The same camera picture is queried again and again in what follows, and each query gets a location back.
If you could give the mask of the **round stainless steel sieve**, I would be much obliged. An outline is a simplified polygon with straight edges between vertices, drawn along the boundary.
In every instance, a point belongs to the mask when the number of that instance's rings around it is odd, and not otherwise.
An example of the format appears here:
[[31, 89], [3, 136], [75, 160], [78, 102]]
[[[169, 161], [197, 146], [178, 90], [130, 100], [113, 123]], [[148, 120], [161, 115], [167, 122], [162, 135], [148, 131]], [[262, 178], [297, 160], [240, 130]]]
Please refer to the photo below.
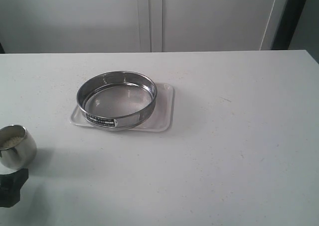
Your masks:
[[96, 128], [120, 131], [150, 118], [158, 89], [149, 77], [132, 71], [113, 71], [86, 81], [76, 95], [84, 119]]

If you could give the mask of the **yellow and white grain mix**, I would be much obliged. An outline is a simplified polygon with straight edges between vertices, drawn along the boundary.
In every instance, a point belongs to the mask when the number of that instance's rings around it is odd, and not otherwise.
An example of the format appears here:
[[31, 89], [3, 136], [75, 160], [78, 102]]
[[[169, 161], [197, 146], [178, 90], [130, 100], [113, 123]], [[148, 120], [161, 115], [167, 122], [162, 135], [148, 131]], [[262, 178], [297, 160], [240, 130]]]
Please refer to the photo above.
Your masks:
[[4, 143], [1, 145], [0, 149], [1, 150], [6, 150], [6, 149], [10, 149], [10, 148], [16, 147], [23, 140], [24, 140], [24, 138], [20, 137], [20, 136], [11, 137], [10, 139], [7, 139], [7, 140], [4, 141]]

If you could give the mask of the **white rectangular plastic tray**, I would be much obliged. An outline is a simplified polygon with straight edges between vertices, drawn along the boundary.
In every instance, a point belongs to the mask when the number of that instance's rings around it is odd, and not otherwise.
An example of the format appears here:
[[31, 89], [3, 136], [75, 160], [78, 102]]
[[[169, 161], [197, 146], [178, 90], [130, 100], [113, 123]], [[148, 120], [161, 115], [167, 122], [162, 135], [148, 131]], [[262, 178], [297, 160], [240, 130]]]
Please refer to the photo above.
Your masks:
[[[157, 98], [155, 108], [150, 117], [132, 130], [162, 132], [168, 129], [172, 121], [174, 88], [166, 83], [157, 83]], [[111, 113], [131, 113], [140, 110], [152, 101], [151, 94], [138, 86], [119, 85], [103, 89], [88, 101], [92, 110], [106, 107]]]

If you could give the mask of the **stainless steel cup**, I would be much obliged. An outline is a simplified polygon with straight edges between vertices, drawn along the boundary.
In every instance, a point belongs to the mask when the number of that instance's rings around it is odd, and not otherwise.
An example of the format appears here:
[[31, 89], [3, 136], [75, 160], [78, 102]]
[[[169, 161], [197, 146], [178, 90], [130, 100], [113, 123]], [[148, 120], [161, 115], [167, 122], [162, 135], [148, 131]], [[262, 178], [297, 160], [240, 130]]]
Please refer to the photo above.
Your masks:
[[16, 147], [0, 150], [1, 174], [13, 173], [27, 167], [37, 154], [37, 145], [33, 137], [24, 126], [19, 124], [8, 125], [0, 129], [0, 145], [14, 136], [23, 137], [24, 140]]

